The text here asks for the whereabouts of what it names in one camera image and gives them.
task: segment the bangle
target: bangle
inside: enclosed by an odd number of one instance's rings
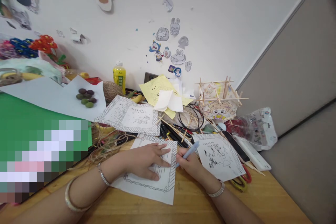
[[[104,183],[105,183],[107,186],[111,186],[111,184],[107,181],[107,179],[105,178],[103,172],[101,171],[100,164],[101,164],[101,163],[99,163],[99,164],[97,165],[97,167],[98,167],[98,171],[100,172],[100,176],[102,177],[102,180],[104,181]]]
[[[216,198],[218,197],[219,195],[222,194],[222,192],[224,192],[224,188],[225,188],[225,185],[224,185],[224,182],[222,180],[219,180],[221,183],[222,183],[222,186],[221,188],[219,189],[218,192],[215,192],[214,194],[210,194],[210,193],[207,193],[211,198]]]
[[[69,189],[70,189],[70,186],[71,184],[73,183],[73,181],[76,179],[77,177],[74,177],[72,180],[70,180],[70,182],[68,183],[67,187],[66,187],[66,190],[65,190],[65,203],[66,205],[68,206],[68,208],[73,211],[73,212],[85,212],[86,210],[88,210],[90,206],[88,207],[85,207],[85,208],[78,208],[78,207],[75,207],[71,201],[70,201],[70,197],[69,197]]]

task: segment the table surface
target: table surface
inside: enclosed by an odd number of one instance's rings
[[[133,141],[125,144],[129,149]],[[263,176],[248,168],[252,183],[247,192],[241,193],[229,182],[225,186],[254,211],[265,223],[311,223],[301,209],[286,193],[277,180],[266,171]],[[6,204],[0,211],[2,223],[36,204],[49,192],[64,186],[74,176],[87,171],[71,170],[49,183],[46,189],[33,194],[20,206]],[[142,198],[108,188],[94,206],[89,209],[80,223],[223,223],[223,220],[204,189],[181,168],[176,170],[174,205]]]

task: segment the wire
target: wire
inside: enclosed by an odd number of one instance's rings
[[[191,108],[191,109],[195,112],[195,114],[196,114],[196,116],[197,116],[197,119],[198,119],[197,128],[196,128],[196,129],[190,129],[190,128],[186,127],[186,126],[183,124],[183,122],[182,122],[180,112],[178,113],[178,114],[179,114],[178,116],[180,117],[180,119],[179,119],[178,121],[181,123],[181,125],[183,126],[183,128],[185,128],[186,130],[189,130],[189,131],[198,131],[198,130],[203,126],[203,124],[204,124],[204,115],[201,113],[201,111],[197,110],[196,108],[191,107],[189,104],[186,105],[186,106],[183,105],[183,107],[189,107],[189,108]],[[200,121],[200,118],[198,117],[197,112],[202,116],[202,124],[201,124],[201,126],[200,126],[200,122],[199,122],[199,121]]]

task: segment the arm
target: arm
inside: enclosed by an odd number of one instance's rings
[[[161,150],[166,146],[166,144],[158,145],[158,143],[152,143],[121,152],[101,163],[100,168],[109,183],[126,172],[158,181],[159,176],[150,171],[148,167],[153,163],[170,167],[169,163],[160,158],[161,155],[170,151],[170,149]],[[13,223],[76,223],[84,212],[72,212],[67,207],[65,203],[66,186],[50,194],[19,215]],[[98,172],[98,168],[95,167],[75,179],[69,190],[70,200],[78,208],[88,207],[107,187]]]
[[[187,159],[184,159],[182,156],[187,150],[188,149],[180,148],[176,155],[176,161],[194,179],[196,179],[208,193],[213,194],[218,192],[222,186],[221,182],[202,166],[195,153],[191,154]],[[227,188],[224,189],[221,195],[211,199],[227,224],[263,223],[254,212],[252,212]]]

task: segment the white device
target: white device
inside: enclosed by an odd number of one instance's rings
[[[246,155],[251,159],[251,162],[259,171],[271,170],[271,166],[266,160],[257,152],[253,146],[244,138],[237,135],[232,135],[239,146],[245,151]]]

